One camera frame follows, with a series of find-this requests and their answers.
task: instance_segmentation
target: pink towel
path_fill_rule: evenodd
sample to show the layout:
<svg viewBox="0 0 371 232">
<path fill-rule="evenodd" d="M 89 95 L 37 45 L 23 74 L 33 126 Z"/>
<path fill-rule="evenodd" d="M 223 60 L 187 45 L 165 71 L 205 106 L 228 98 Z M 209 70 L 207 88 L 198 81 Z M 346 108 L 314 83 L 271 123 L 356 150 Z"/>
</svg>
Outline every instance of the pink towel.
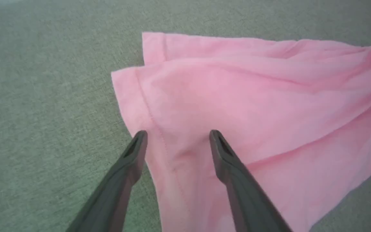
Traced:
<svg viewBox="0 0 371 232">
<path fill-rule="evenodd" d="M 371 47 L 144 33 L 143 56 L 112 82 L 130 133 L 149 133 L 163 231 L 234 231 L 211 129 L 295 232 L 371 175 Z"/>
</svg>

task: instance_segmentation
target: pink fabric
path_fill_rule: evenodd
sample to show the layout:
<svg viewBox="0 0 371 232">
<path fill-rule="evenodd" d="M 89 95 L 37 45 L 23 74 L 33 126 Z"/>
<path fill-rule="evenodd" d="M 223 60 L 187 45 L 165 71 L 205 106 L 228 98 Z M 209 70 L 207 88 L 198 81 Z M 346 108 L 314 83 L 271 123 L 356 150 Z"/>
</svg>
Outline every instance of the pink fabric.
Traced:
<svg viewBox="0 0 371 232">
<path fill-rule="evenodd" d="M 144 33 L 145 66 L 112 73 L 164 231 L 230 232 L 209 131 L 218 129 L 296 232 L 371 175 L 371 47 Z"/>
</svg>

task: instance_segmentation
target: textured gray surface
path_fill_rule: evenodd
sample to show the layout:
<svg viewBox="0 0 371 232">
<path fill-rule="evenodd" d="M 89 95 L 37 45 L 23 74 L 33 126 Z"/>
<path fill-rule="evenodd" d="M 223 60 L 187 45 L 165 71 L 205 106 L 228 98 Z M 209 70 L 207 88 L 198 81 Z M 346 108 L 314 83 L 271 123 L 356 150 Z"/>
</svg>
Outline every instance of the textured gray surface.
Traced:
<svg viewBox="0 0 371 232">
<path fill-rule="evenodd" d="M 141 31 L 371 44 L 371 0 L 23 0 L 0 6 L 0 231 L 63 231 L 129 141 L 109 73 Z M 159 231 L 147 170 L 126 231 Z M 313 229 L 371 232 L 371 179 Z"/>
</svg>

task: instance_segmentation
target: folded cloth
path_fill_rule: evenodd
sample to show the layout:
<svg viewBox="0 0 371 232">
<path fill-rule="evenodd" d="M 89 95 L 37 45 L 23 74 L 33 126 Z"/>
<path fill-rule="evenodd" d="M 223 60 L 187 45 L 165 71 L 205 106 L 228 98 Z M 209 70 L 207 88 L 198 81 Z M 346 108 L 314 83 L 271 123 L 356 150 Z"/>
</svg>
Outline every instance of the folded cloth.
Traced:
<svg viewBox="0 0 371 232">
<path fill-rule="evenodd" d="M 149 133 L 163 231 L 235 231 L 211 129 L 296 232 L 371 175 L 371 47 L 143 33 L 143 56 L 112 83 L 130 133 Z"/>
</svg>

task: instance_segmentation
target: pink garment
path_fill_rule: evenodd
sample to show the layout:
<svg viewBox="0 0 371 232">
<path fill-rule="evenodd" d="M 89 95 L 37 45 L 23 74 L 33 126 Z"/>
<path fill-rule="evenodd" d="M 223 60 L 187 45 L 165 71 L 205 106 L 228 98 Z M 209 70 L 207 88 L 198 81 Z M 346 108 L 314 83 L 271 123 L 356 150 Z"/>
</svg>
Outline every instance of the pink garment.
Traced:
<svg viewBox="0 0 371 232">
<path fill-rule="evenodd" d="M 230 232 L 209 132 L 218 129 L 295 232 L 371 175 L 371 47 L 144 33 L 145 66 L 112 73 L 163 231 Z"/>
</svg>

